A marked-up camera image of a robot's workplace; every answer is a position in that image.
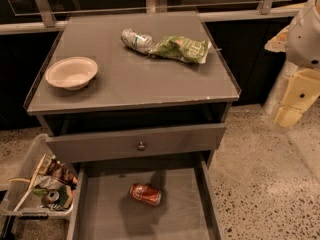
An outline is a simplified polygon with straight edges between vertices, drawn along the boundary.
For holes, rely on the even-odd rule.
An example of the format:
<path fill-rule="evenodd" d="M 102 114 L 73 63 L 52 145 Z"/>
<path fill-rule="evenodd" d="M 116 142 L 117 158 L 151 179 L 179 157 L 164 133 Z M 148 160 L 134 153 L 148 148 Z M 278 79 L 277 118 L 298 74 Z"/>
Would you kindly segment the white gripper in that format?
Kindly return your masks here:
<path fill-rule="evenodd" d="M 308 0 L 284 27 L 267 41 L 264 49 L 285 52 L 288 61 L 302 68 L 288 79 L 274 122 L 293 127 L 320 96 L 320 0 Z"/>

